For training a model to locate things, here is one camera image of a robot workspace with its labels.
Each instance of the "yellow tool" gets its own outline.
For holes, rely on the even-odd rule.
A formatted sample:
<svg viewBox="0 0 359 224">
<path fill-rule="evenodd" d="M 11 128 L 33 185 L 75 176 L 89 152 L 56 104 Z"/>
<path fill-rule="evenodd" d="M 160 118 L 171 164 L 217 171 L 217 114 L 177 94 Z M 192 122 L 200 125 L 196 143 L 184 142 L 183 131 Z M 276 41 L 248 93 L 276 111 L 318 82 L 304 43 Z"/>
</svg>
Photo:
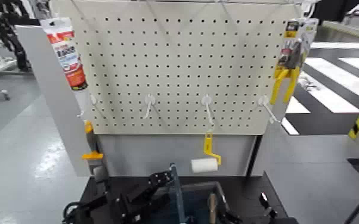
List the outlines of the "yellow tool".
<svg viewBox="0 0 359 224">
<path fill-rule="evenodd" d="M 212 153 L 212 137 L 213 137 L 213 134 L 211 134 L 211 133 L 206 133 L 206 135 L 205 135 L 205 144 L 204 144 L 204 146 L 203 146 L 203 152 L 204 152 L 206 155 L 215 157 L 215 158 L 217 159 L 217 164 L 218 164 L 218 165 L 221 165 L 221 156 Z"/>
<path fill-rule="evenodd" d="M 101 160 L 103 158 L 103 153 L 99 153 L 97 151 L 97 141 L 96 135 L 93 132 L 93 126 L 90 121 L 85 121 L 85 133 L 86 133 L 86 140 L 88 141 L 89 147 L 91 148 L 91 153 L 83 154 L 83 160 Z"/>
<path fill-rule="evenodd" d="M 273 93 L 271 95 L 270 104 L 275 104 L 277 100 L 278 90 L 281 86 L 281 83 L 285 78 L 291 78 L 291 83 L 285 93 L 283 102 L 289 102 L 293 90 L 298 82 L 300 65 L 302 57 L 301 57 L 301 47 L 302 44 L 300 41 L 297 41 L 293 44 L 292 53 L 286 59 L 286 61 L 279 61 L 274 71 L 274 78 L 276 82 L 273 86 Z"/>
</svg>

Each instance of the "white hook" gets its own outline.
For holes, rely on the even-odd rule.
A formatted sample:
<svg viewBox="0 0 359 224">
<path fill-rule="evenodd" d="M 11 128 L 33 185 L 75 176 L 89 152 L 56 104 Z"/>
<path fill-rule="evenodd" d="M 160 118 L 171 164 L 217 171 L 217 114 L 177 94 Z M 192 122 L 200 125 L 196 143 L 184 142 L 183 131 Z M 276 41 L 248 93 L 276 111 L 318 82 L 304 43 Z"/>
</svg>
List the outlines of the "white hook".
<svg viewBox="0 0 359 224">
<path fill-rule="evenodd" d="M 264 96 L 262 96 L 262 97 L 259 98 L 258 105 L 259 105 L 260 107 L 266 108 L 268 114 L 270 115 L 270 119 L 269 119 L 270 123 L 271 123 L 271 124 L 273 124 L 274 122 L 281 123 L 281 121 L 279 121 L 279 120 L 275 117 L 275 115 L 274 115 L 273 112 L 270 110 L 270 108 L 268 108 L 267 104 L 268 104 L 268 98 L 267 98 L 266 95 L 264 95 Z"/>
<path fill-rule="evenodd" d="M 208 112 L 208 117 L 209 117 L 209 123 L 211 125 L 214 125 L 213 123 L 213 118 L 212 118 L 212 114 L 210 112 L 210 108 L 209 108 L 209 104 L 212 103 L 212 98 L 206 94 L 203 98 L 202 98 L 202 104 L 206 106 L 206 111 Z"/>
<path fill-rule="evenodd" d="M 146 119 L 149 116 L 150 107 L 156 103 L 156 99 L 153 95 L 148 94 L 145 97 L 145 103 L 147 104 L 147 110 L 143 119 Z"/>
<path fill-rule="evenodd" d="M 93 106 L 96 105 L 96 103 L 97 103 L 96 97 L 94 97 L 92 94 L 90 94 L 90 95 L 89 95 L 89 98 L 91 99 L 91 104 L 92 104 Z M 81 113 L 78 114 L 76 117 L 82 118 L 84 114 L 85 114 L 85 110 L 81 110 Z"/>
</svg>

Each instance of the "yellow handle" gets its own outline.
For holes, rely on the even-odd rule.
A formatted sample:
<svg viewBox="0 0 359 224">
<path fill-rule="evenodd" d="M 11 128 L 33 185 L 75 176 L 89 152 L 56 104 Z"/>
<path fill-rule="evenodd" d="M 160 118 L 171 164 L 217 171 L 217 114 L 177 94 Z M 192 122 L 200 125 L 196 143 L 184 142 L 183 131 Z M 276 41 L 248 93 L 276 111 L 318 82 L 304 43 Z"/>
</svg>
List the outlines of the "yellow handle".
<svg viewBox="0 0 359 224">
<path fill-rule="evenodd" d="M 270 104 L 275 104 L 276 103 L 278 90 L 280 89 L 281 82 L 283 82 L 283 79 L 287 76 L 288 72 L 289 72 L 288 69 L 284 69 L 279 74 L 279 76 L 276 78 L 276 82 L 274 83 L 274 86 L 273 86 L 273 93 L 271 95 Z"/>
<path fill-rule="evenodd" d="M 285 103 L 289 102 L 289 100 L 291 99 L 293 90 L 295 89 L 296 84 L 298 82 L 298 77 L 299 77 L 299 67 L 291 70 L 291 83 L 289 84 L 287 92 L 285 92 L 285 96 L 284 96 Z"/>
<path fill-rule="evenodd" d="M 217 164 L 218 164 L 218 165 L 221 165 L 221 156 L 212 153 L 212 134 L 211 134 L 211 133 L 207 133 L 207 134 L 205 135 L 205 144 L 204 144 L 204 146 L 203 146 L 203 152 L 204 152 L 206 155 L 215 157 L 215 158 L 217 159 Z"/>
</svg>

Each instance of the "paint roller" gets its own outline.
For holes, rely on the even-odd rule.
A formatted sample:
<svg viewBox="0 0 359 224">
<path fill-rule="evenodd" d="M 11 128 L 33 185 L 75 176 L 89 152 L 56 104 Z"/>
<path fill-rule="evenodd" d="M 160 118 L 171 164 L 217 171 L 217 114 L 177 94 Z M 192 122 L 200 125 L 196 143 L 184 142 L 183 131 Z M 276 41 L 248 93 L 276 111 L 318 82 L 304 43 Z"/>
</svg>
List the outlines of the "paint roller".
<svg viewBox="0 0 359 224">
<path fill-rule="evenodd" d="M 194 173 L 217 171 L 218 166 L 221 165 L 221 156 L 212 152 L 212 134 L 205 135 L 205 143 L 203 152 L 210 158 L 199 158 L 191 160 L 191 168 Z"/>
</svg>

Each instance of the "pegboard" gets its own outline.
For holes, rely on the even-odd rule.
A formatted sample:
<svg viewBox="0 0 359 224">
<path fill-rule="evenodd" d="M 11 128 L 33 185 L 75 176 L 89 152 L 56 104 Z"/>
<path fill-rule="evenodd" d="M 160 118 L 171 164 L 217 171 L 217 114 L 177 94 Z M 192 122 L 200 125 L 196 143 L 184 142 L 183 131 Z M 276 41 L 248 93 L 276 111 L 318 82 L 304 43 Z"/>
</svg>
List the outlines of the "pegboard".
<svg viewBox="0 0 359 224">
<path fill-rule="evenodd" d="M 258 135 L 292 4 L 58 1 L 72 19 L 96 133 Z M 147 119 L 145 96 L 156 98 Z"/>
</svg>

